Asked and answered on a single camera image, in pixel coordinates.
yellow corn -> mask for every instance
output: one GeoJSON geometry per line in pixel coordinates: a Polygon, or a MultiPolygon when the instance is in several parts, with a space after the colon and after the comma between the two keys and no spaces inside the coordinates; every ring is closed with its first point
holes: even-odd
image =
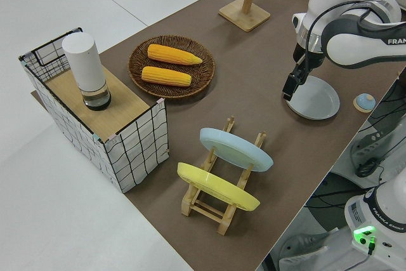
{"type": "Polygon", "coordinates": [[[190,86],[192,82],[192,76],[189,74],[152,66],[142,69],[141,79],[145,82],[181,87],[190,86]]]}
{"type": "Polygon", "coordinates": [[[202,59],[190,52],[179,50],[161,44],[150,44],[148,46],[148,57],[166,63],[178,63],[180,65],[195,65],[202,63],[202,59]]]}

small round blue object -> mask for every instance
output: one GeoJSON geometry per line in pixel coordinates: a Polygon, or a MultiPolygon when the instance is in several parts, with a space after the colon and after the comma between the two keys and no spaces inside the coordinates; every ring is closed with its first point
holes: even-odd
{"type": "Polygon", "coordinates": [[[354,99],[354,107],[361,112],[371,112],[375,104],[375,98],[368,93],[362,93],[354,99]]]}

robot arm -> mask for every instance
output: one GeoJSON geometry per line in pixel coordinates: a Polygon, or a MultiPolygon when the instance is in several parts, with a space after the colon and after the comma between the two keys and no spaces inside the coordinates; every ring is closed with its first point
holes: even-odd
{"type": "Polygon", "coordinates": [[[284,98],[290,100],[325,57],[347,69],[406,60],[406,23],[400,18],[395,0],[310,0],[307,13],[292,18],[296,66],[284,98]]]}

wicker plate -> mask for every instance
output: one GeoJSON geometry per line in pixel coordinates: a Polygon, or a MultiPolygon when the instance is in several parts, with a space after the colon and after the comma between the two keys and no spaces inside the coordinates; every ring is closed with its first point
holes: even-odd
{"type": "Polygon", "coordinates": [[[167,35],[151,38],[141,43],[129,58],[128,72],[134,83],[147,93],[162,98],[184,98],[201,92],[211,82],[215,66],[210,52],[201,44],[186,37],[167,35]],[[151,60],[147,55],[150,44],[161,44],[191,52],[200,57],[203,62],[199,65],[187,66],[151,60]],[[192,83],[189,87],[177,87],[145,82],[141,79],[141,72],[145,66],[172,69],[190,74],[192,83]]]}

white plate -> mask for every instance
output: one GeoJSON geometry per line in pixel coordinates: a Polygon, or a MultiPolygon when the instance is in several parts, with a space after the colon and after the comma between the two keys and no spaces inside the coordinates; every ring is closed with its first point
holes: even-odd
{"type": "Polygon", "coordinates": [[[288,106],[298,115],[310,120],[324,120],[338,112],[340,99],[338,94],[322,79],[308,76],[293,94],[288,106]]]}

